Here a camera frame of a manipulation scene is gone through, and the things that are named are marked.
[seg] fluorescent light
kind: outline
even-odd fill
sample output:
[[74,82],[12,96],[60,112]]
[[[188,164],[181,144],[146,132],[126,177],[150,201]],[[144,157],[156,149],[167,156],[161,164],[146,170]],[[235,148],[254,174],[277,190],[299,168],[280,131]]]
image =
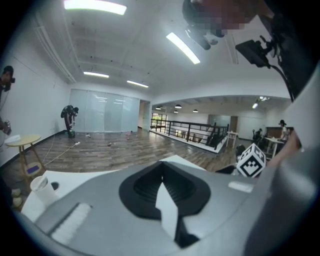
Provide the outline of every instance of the fluorescent light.
[[194,63],[200,63],[200,60],[194,54],[194,52],[175,34],[170,33],[166,36],[172,43],[174,43],[185,55]]
[[89,76],[96,76],[96,77],[103,77],[103,78],[109,78],[107,74],[98,74],[98,73],[92,73],[92,72],[83,72],[85,75]]
[[64,8],[70,9],[90,9],[110,12],[114,14],[124,15],[127,7],[107,1],[98,0],[66,0],[64,1]]
[[130,80],[128,80],[126,82],[129,83],[129,84],[133,84],[133,85],[136,85],[136,86],[142,86],[142,87],[145,87],[145,88],[149,87],[147,85],[144,85],[144,84],[141,84],[141,83],[138,83],[138,82],[133,82],[133,81],[130,81]]

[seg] white table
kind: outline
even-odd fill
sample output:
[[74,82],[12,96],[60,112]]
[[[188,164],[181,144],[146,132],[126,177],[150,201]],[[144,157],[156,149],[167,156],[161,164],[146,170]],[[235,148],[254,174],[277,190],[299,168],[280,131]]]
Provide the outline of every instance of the white table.
[[[195,165],[192,162],[189,162],[178,155],[170,156],[165,159],[161,159],[163,162],[174,162],[178,164],[182,164],[185,166],[197,168],[205,171],[205,169]],[[85,172],[85,173],[77,173],[77,172],[60,172],[60,171],[51,171],[47,170],[44,175],[48,178],[50,182],[58,182],[60,187],[55,192],[58,199],[64,197],[86,181],[100,176],[104,174],[109,174],[113,172],[117,172],[120,170],[109,170],[109,171],[100,171],[100,172]],[[33,191],[29,194],[26,199],[21,213],[27,216],[32,222],[35,222],[37,218],[46,210],[45,205],[38,199]]]
[[[274,158],[276,155],[278,144],[284,144],[284,143],[282,141],[277,140],[276,138],[266,138],[266,139],[272,143],[275,143],[274,148],[273,148],[273,154],[272,154],[272,158]],[[271,143],[269,143],[269,145],[268,145],[267,153],[270,150],[270,145],[271,145]]]
[[226,141],[226,146],[228,147],[229,139],[232,139],[233,140],[232,148],[234,148],[235,147],[235,143],[236,143],[236,138],[239,135],[239,133],[233,132],[233,131],[227,131],[227,134],[228,134],[228,140]]

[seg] metal railing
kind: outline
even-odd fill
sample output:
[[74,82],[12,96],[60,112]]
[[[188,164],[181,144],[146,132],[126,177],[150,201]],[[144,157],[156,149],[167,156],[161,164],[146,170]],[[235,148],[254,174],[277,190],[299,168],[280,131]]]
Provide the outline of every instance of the metal railing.
[[187,142],[201,143],[217,149],[217,146],[228,135],[229,124],[227,126],[216,126],[204,123],[166,121],[151,119],[152,131],[175,136]]

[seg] shoe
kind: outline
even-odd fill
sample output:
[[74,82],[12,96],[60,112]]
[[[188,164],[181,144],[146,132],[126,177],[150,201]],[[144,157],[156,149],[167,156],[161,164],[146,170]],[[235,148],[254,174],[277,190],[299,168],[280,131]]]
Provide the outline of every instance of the shoe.
[[20,196],[20,194],[21,194],[21,190],[19,188],[12,189],[12,191],[11,191],[11,196],[13,198],[17,198],[18,196]]
[[19,207],[22,204],[22,198],[21,197],[17,197],[14,198],[12,201],[12,207]]

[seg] white cup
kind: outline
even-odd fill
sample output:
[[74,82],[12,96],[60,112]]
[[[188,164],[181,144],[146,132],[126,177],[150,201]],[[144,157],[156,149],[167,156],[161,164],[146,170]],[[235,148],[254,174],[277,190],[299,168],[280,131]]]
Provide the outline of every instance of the white cup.
[[47,182],[44,188],[36,189],[38,187],[39,181],[42,179],[42,176],[36,177],[30,184],[31,190],[34,194],[44,203],[46,207],[51,205],[54,201],[58,199],[51,183]]

